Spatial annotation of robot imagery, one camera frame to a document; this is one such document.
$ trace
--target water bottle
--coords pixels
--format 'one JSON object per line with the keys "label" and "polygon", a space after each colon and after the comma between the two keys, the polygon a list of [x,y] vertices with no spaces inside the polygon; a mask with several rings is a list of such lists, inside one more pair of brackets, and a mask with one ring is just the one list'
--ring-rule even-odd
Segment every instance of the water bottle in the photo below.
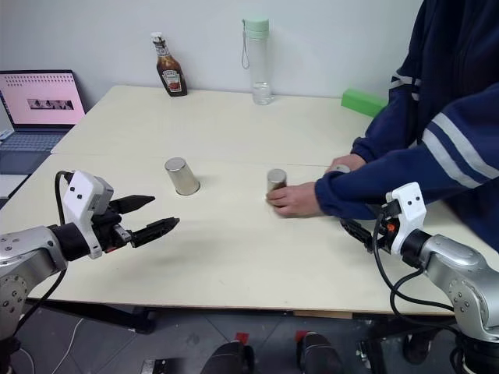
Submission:
{"label": "water bottle", "polygon": [[249,69],[251,75],[253,101],[267,105],[272,102],[267,49],[269,22],[268,19],[243,19],[242,26],[242,67]]}

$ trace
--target laptop keyboard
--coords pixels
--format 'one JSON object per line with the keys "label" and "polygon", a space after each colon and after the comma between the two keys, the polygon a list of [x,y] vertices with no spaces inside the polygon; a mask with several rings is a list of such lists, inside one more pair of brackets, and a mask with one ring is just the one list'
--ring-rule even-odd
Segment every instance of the laptop keyboard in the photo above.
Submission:
{"label": "laptop keyboard", "polygon": [[0,150],[50,151],[65,134],[23,134],[14,132],[0,144]]}

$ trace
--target green block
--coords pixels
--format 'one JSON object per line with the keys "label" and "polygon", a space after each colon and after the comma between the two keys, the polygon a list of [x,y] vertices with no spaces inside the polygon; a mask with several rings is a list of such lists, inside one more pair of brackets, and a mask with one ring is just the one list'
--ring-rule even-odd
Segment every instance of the green block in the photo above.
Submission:
{"label": "green block", "polygon": [[352,88],[348,88],[342,96],[343,107],[358,111],[363,115],[369,115],[370,117],[376,117],[387,104],[388,102],[381,97]]}

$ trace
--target human hand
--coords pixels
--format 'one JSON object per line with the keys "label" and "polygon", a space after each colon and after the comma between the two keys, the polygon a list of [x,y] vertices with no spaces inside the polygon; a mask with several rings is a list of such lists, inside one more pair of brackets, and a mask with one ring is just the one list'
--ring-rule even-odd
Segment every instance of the human hand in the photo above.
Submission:
{"label": "human hand", "polygon": [[348,166],[350,168],[350,171],[354,171],[360,169],[365,164],[366,162],[364,161],[363,158],[361,158],[361,156],[355,153],[351,153],[345,156],[335,158],[331,163],[331,166],[326,169],[326,173],[333,171],[333,169],[336,168],[338,165]]}
{"label": "human hand", "polygon": [[315,182],[270,191],[267,201],[283,216],[309,216],[320,213],[315,196]]}

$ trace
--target white table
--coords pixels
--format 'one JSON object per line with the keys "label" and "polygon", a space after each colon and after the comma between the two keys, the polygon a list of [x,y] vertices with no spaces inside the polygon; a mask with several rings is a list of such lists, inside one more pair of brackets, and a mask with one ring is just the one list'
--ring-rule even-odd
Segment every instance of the white table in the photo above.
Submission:
{"label": "white table", "polygon": [[67,154],[135,154],[249,163],[329,165],[348,153],[370,120],[339,99],[116,86],[53,149]]}
{"label": "white table", "polygon": [[[53,299],[133,305],[181,305],[253,309],[316,309],[390,312],[388,289],[374,258],[332,217],[285,219],[264,201],[265,175],[275,164],[199,161],[190,163],[201,181],[193,196],[179,196],[164,170],[165,157],[51,155],[0,210],[2,231],[57,223],[53,178],[58,170],[81,169],[103,177],[115,198],[154,195],[156,200],[126,214],[137,230],[163,217],[181,219],[168,235],[144,247],[129,246],[91,260],[70,263]],[[322,167],[288,165],[292,184],[314,180]],[[497,253],[440,204],[430,207],[426,230],[480,250],[499,269]],[[392,279],[411,271],[383,256]],[[32,295],[40,297],[53,282]],[[426,278],[403,288],[414,297],[448,302]],[[399,302],[405,312],[441,310]]]}

